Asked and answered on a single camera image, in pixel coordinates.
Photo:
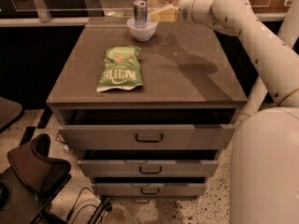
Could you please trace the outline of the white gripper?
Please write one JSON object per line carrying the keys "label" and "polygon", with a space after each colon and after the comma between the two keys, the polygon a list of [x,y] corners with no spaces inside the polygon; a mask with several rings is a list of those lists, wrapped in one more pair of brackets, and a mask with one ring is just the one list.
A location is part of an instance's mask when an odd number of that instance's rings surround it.
{"label": "white gripper", "polygon": [[199,22],[200,0],[179,0],[178,9],[173,5],[160,7],[149,14],[152,22],[174,22],[178,20],[189,23]]}

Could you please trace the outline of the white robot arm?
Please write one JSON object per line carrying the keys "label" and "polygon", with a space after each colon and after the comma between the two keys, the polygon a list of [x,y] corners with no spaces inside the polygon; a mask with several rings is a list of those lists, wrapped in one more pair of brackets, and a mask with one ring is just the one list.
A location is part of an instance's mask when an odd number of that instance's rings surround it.
{"label": "white robot arm", "polygon": [[149,19],[202,23],[239,39],[275,105],[236,132],[230,223],[299,224],[299,55],[259,21],[249,0],[179,0]]}

